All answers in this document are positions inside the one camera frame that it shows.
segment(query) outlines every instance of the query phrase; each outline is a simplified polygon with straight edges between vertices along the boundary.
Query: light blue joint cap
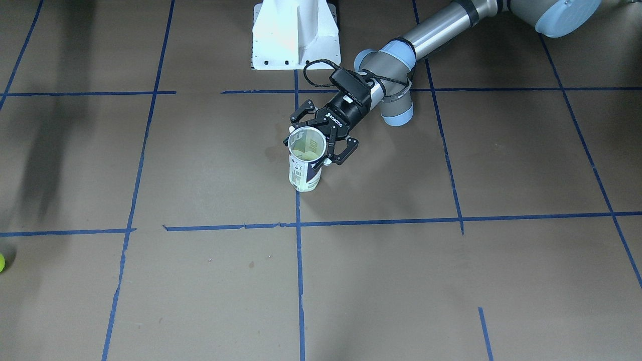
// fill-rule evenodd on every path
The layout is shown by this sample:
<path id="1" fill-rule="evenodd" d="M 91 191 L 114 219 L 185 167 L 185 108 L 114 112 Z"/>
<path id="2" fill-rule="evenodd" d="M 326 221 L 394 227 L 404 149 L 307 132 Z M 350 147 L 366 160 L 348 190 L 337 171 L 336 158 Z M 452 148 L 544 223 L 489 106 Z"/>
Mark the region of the light blue joint cap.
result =
<path id="1" fill-rule="evenodd" d="M 399 59 L 405 66 L 408 68 L 408 71 L 411 71 L 417 63 L 417 58 L 415 58 L 415 52 L 403 41 L 393 40 L 386 44 L 381 50 L 383 53 L 392 55 L 393 57 Z"/>
<path id="2" fill-rule="evenodd" d="M 558 0 L 535 24 L 537 32 L 549 38 L 563 37 L 585 23 L 601 0 Z"/>
<path id="3" fill-rule="evenodd" d="M 383 120 L 386 122 L 387 125 L 391 125 L 393 127 L 400 127 L 412 119 L 412 116 L 415 114 L 414 108 L 415 108 L 415 105 L 412 104 L 410 105 L 410 108 L 408 108 L 408 110 L 406 110 L 405 112 L 401 113 L 398 116 L 381 116 L 381 117 L 383 118 Z"/>
<path id="4" fill-rule="evenodd" d="M 354 71 L 359 71 L 359 66 L 363 62 L 363 59 L 370 53 L 374 53 L 375 49 L 366 49 L 362 50 L 361 53 L 358 53 L 356 58 L 354 58 Z"/>

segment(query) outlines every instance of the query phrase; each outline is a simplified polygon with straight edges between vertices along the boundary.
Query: cup rim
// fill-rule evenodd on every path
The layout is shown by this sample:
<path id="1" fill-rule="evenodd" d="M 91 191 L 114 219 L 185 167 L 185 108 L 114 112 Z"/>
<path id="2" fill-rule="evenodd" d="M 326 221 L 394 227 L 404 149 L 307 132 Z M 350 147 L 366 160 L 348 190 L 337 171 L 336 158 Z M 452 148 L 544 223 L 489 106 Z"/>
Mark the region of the cup rim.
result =
<path id="1" fill-rule="evenodd" d="M 296 134 L 297 132 L 308 131 L 308 130 L 312 130 L 313 132 L 316 132 L 317 134 L 319 134 L 321 136 L 321 139 L 323 139 L 323 149 L 324 149 L 323 152 L 321 153 L 321 155 L 319 155 L 317 158 L 315 158 L 315 159 L 313 159 L 311 161 L 305 161 L 305 160 L 297 157 L 296 155 L 294 155 L 294 153 L 292 153 L 292 142 L 290 141 L 292 136 L 294 134 Z M 316 162 L 319 159 L 323 158 L 323 156 L 325 155 L 325 150 L 326 149 L 327 149 L 327 139 L 325 138 L 325 135 L 319 129 L 317 129 L 315 127 L 310 127 L 310 126 L 300 127 L 298 129 L 295 129 L 292 133 L 290 133 L 290 136 L 288 136 L 288 151 L 290 152 L 290 155 L 293 156 L 294 158 L 296 158 L 298 161 L 306 162 L 306 163 Z"/>

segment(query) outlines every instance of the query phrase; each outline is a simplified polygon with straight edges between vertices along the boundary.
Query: paper cup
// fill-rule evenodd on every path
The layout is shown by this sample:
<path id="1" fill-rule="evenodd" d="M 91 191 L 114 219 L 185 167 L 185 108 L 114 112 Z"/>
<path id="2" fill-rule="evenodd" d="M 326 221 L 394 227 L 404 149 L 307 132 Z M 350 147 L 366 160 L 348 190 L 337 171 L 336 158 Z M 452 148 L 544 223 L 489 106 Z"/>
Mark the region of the paper cup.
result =
<path id="1" fill-rule="evenodd" d="M 290 183 L 299 192 L 314 189 L 321 178 L 321 168 L 314 170 L 325 155 L 327 141 L 319 129 L 301 127 L 290 134 Z"/>

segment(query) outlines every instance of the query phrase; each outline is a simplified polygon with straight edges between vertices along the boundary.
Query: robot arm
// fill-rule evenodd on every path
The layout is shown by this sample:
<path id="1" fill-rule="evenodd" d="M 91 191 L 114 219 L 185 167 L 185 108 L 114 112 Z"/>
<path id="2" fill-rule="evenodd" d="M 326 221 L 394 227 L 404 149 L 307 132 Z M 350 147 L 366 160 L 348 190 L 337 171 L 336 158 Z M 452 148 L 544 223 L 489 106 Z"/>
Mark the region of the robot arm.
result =
<path id="1" fill-rule="evenodd" d="M 403 36 L 392 39 L 379 51 L 366 49 L 354 61 L 355 71 L 325 62 L 334 68 L 330 84 L 338 93 L 322 108 L 306 100 L 291 116 L 290 132 L 301 127 L 314 127 L 325 135 L 327 151 L 315 165 L 342 164 L 358 146 L 349 132 L 372 109 L 379 106 L 383 119 L 392 126 L 404 125 L 413 116 L 409 74 L 415 63 L 426 58 L 464 30 L 480 20 L 510 10 L 535 29 L 549 37 L 563 36 L 577 29 L 598 8 L 600 0 L 453 0 L 430 18 Z M 313 119 L 302 121 L 305 116 Z M 334 153 L 337 141 L 347 140 L 341 154 Z"/>

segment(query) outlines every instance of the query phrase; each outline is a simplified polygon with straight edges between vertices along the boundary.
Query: black cable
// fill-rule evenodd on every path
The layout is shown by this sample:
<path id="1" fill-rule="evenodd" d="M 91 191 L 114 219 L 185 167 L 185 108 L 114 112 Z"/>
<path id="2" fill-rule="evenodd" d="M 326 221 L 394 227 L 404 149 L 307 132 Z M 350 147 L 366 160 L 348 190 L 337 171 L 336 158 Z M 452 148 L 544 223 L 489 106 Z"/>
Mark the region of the black cable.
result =
<path id="1" fill-rule="evenodd" d="M 367 70 L 363 70 L 363 71 L 364 71 L 364 72 L 366 72 L 366 74 L 367 74 L 367 78 L 365 78 L 365 79 L 364 79 L 363 77 L 361 77 L 358 73 L 355 73 L 354 71 L 350 71 L 350 70 L 348 70 L 348 69 L 346 69 L 346 68 L 341 68 L 340 66 L 336 65 L 336 63 L 334 63 L 332 60 L 328 60 L 328 59 L 317 59 L 317 60 L 314 60 L 314 61 L 312 61 L 312 62 L 307 63 L 307 64 L 306 64 L 306 66 L 304 66 L 304 67 L 303 67 L 303 77 L 304 77 L 304 78 L 306 79 L 306 81 L 307 81 L 310 85 L 312 85 L 313 87 L 326 88 L 326 87 L 331 87 L 331 86 L 333 86 L 333 84 L 317 84 L 317 83 L 313 82 L 312 80 L 310 80 L 310 78 L 308 78 L 308 67 L 309 67 L 309 66 L 311 66 L 311 65 L 313 65 L 313 64 L 318 64 L 318 63 L 324 63 L 324 64 L 327 64 L 327 65 L 331 66 L 334 70 L 343 69 L 344 71 L 346 71 L 347 73 L 349 73 L 350 75 L 352 75 L 353 77 L 355 77 L 355 79 L 359 80 L 359 81 L 360 81 L 361 83 L 363 83 L 364 85 L 367 85 L 367 84 L 365 83 L 365 81 L 370 80 L 370 79 L 385 80 L 385 81 L 387 81 L 387 82 L 392 82 L 392 83 L 401 84 L 401 85 L 403 85 L 403 86 L 405 86 L 405 87 L 407 87 L 407 86 L 409 85 L 408 81 L 402 82 L 402 81 L 400 81 L 400 80 L 396 80 L 396 79 L 392 79 L 392 78 L 387 78 L 387 77 L 385 77 L 385 76 L 377 75 L 377 74 L 374 74 L 373 72 L 371 72 L 371 71 L 367 71 Z"/>
<path id="2" fill-rule="evenodd" d="M 308 67 L 313 65 L 313 64 L 318 64 L 318 63 L 325 63 L 325 64 L 331 66 L 334 70 L 338 70 L 339 69 L 339 66 L 336 65 L 332 60 L 318 59 L 318 60 L 314 60 L 312 62 L 307 63 L 306 66 L 303 67 L 303 77 L 313 87 L 327 88 L 327 87 L 333 86 L 333 84 L 317 84 L 317 83 L 313 82 L 312 80 L 310 80 L 310 78 L 308 78 Z"/>

